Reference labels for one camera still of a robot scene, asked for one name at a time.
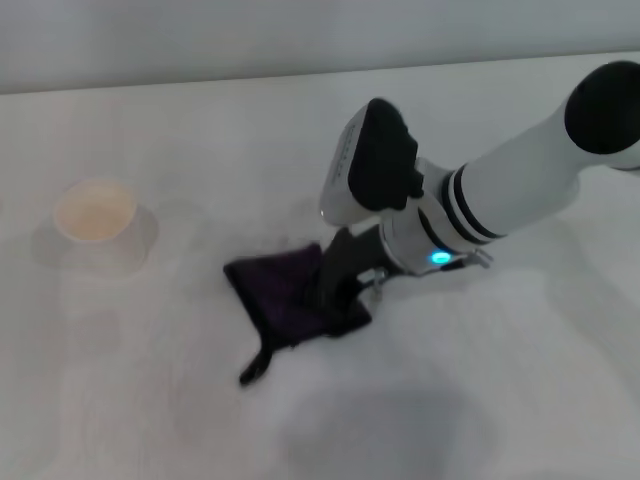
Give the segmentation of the dark purple rag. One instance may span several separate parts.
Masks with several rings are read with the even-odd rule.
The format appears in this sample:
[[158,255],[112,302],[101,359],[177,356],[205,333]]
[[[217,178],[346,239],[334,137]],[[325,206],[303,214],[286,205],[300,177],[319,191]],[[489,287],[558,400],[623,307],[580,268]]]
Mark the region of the dark purple rag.
[[316,338],[340,338],[371,323],[362,305],[361,317],[344,319],[333,300],[323,313],[305,305],[305,288],[317,282],[323,252],[312,243],[288,252],[235,259],[223,272],[248,314],[260,340],[258,353],[239,376],[241,387],[259,381],[273,355]]

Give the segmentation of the white paper cup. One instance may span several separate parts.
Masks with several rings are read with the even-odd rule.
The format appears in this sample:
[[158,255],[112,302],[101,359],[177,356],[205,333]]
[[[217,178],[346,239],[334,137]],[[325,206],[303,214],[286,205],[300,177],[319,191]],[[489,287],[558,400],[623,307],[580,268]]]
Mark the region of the white paper cup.
[[72,261],[101,277],[141,269],[159,233],[154,214],[112,177],[87,178],[67,189],[53,209],[53,223],[70,244]]

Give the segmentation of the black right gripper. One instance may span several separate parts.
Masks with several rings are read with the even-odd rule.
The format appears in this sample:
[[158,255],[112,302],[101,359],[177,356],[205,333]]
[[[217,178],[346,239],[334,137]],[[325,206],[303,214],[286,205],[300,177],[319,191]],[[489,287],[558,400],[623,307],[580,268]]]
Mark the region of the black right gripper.
[[305,288],[305,305],[314,311],[329,313],[336,295],[341,316],[349,321],[357,320],[362,310],[359,295],[372,283],[362,283],[358,277],[369,271],[391,275],[391,259],[380,227],[370,227],[358,235],[341,228],[323,253],[318,283],[310,282]]

